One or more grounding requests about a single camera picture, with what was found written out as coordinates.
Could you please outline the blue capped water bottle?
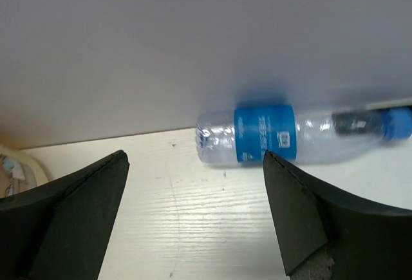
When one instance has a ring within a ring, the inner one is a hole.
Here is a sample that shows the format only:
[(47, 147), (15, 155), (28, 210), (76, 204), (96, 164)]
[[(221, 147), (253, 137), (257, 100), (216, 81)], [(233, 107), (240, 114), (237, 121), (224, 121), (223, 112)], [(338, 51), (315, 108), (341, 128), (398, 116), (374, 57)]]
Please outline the blue capped water bottle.
[(246, 107), (199, 117), (196, 148), (213, 166), (262, 162), (265, 153), (303, 165), (356, 158), (411, 138), (411, 109), (297, 112), (291, 105)]

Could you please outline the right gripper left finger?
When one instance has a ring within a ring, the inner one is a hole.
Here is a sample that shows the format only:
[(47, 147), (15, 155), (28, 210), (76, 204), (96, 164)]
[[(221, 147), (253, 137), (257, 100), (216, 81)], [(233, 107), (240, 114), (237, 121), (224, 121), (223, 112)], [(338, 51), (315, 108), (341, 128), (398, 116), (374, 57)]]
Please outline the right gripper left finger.
[(126, 186), (119, 150), (1, 198), (1, 279), (97, 279)]

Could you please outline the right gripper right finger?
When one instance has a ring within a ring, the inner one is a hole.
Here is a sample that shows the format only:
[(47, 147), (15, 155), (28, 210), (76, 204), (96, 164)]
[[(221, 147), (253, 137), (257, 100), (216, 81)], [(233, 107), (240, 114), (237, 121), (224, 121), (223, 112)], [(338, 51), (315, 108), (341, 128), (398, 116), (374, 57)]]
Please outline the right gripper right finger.
[(267, 151), (265, 187), (290, 279), (410, 279), (411, 211), (344, 191)]

